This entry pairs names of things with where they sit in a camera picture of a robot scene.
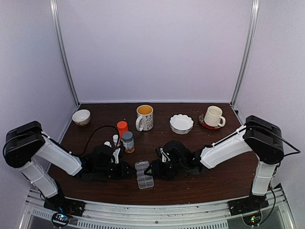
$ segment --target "red saucer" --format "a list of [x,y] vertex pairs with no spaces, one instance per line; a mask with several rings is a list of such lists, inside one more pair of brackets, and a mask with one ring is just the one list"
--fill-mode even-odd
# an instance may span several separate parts
[[199,122],[200,122],[200,124],[201,124],[202,126],[204,126],[205,128],[207,128],[207,129],[209,129],[209,130],[218,130],[218,129],[221,128],[221,126],[209,126],[209,125],[207,125],[207,124],[204,122],[204,116],[205,116],[205,114],[201,114],[201,115],[199,115],[199,117],[198,117],[198,120],[199,120]]

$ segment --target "vertical metal post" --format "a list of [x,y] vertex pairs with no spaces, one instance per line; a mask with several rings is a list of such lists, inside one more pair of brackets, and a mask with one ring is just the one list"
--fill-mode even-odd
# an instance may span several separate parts
[[77,97],[77,94],[76,94],[76,91],[75,91],[75,87],[74,87],[73,80],[72,80],[72,77],[71,77],[70,68],[69,68],[69,65],[68,65],[68,59],[67,59],[65,47],[64,47],[64,44],[63,44],[63,38],[62,38],[62,33],[61,33],[61,24],[60,24],[60,19],[59,19],[59,15],[58,15],[58,9],[57,9],[57,0],[50,0],[50,4],[51,4],[51,12],[52,12],[52,17],[53,17],[54,26],[55,26],[56,35],[57,35],[57,41],[58,41],[58,45],[59,45],[59,49],[60,49],[60,53],[61,53],[62,65],[63,65],[63,68],[65,70],[65,74],[66,74],[66,77],[67,77],[69,89],[70,89],[71,94],[73,96],[75,105],[79,106],[80,102],[78,100],[78,97]]
[[238,79],[237,79],[237,83],[236,83],[235,90],[233,93],[233,97],[231,100],[232,107],[235,107],[236,99],[237,99],[238,93],[240,91],[240,87],[242,85],[242,82],[244,79],[244,74],[245,74],[245,71],[247,68],[247,64],[248,64],[248,60],[249,60],[249,56],[250,56],[250,50],[252,47],[254,34],[255,34],[255,30],[256,30],[256,25],[257,25],[258,9],[259,9],[259,0],[253,0],[248,36],[247,36],[246,46],[244,49],[244,56],[243,56],[243,60],[242,60],[242,65],[239,70]]

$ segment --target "dark wood surface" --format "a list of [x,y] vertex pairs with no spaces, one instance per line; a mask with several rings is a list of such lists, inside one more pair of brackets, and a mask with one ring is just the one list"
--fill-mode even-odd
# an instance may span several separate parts
[[[135,139],[135,152],[125,154],[123,160],[134,166],[141,160],[151,162],[157,158],[155,148],[170,140],[179,140],[192,152],[220,140],[235,131],[239,122],[228,104],[218,104],[226,118],[225,127],[207,130],[200,126],[198,116],[211,104],[151,104],[154,108],[154,127],[148,132],[135,129],[136,108],[142,104],[83,104],[81,109],[91,112],[87,126],[71,123],[62,145],[74,154],[81,154],[92,131],[101,125],[116,125],[126,120]],[[169,127],[174,114],[187,114],[194,120],[194,127],[187,135],[177,135]],[[105,141],[112,142],[114,130],[104,129],[92,138],[87,152]],[[65,195],[90,201],[115,204],[167,205],[188,204],[238,198],[249,194],[254,178],[257,158],[254,153],[245,153],[219,164],[200,176],[181,174],[176,180],[154,180],[154,187],[140,190],[135,177],[106,182],[83,182],[67,175],[52,165],[49,171]]]

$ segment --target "white wall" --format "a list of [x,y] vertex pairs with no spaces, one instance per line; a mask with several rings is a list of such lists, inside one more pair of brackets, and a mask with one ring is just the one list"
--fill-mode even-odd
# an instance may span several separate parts
[[[74,110],[48,0],[0,0],[0,146],[38,120],[58,139]],[[16,228],[29,183],[0,157],[0,227]]]
[[65,0],[63,38],[81,102],[229,102],[251,0]]
[[[237,107],[282,129],[301,149],[284,159],[276,177],[284,187],[297,228],[305,224],[305,2],[260,1],[257,31]],[[286,147],[286,153],[293,151]]]

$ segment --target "white bowl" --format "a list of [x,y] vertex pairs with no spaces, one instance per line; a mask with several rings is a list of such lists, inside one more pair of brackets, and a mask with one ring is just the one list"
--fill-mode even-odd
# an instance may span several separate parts
[[179,135],[185,135],[193,128],[194,121],[185,114],[175,114],[170,119],[170,126],[173,132]]
[[76,125],[87,125],[90,122],[90,111],[79,110],[73,114],[72,120],[76,123]]

